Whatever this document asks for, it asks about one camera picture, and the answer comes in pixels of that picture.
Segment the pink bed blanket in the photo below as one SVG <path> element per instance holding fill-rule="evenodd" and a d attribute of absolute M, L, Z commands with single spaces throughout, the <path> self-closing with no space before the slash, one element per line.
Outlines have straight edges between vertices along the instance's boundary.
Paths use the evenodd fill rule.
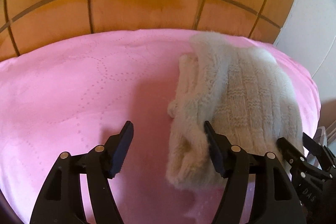
<path fill-rule="evenodd" d="M 125 223 L 210 223 L 220 189 L 177 190 L 165 178 L 167 105 L 191 30 L 140 30 L 63 40 L 1 62 L 1 191 L 29 223 L 39 191 L 64 151 L 86 153 L 134 124 L 110 182 Z"/>

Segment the white knitted sweater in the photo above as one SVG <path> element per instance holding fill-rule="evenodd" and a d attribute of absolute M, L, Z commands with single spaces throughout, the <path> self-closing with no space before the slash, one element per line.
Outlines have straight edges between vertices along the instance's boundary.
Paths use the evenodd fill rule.
<path fill-rule="evenodd" d="M 167 109 L 169 183 L 188 190 L 226 184 L 211 162 L 205 121 L 252 154 L 280 157 L 281 137 L 303 151 L 292 81 L 269 51 L 235 46 L 215 32 L 193 35 L 190 43 L 193 51 L 179 59 L 176 95 Z"/>

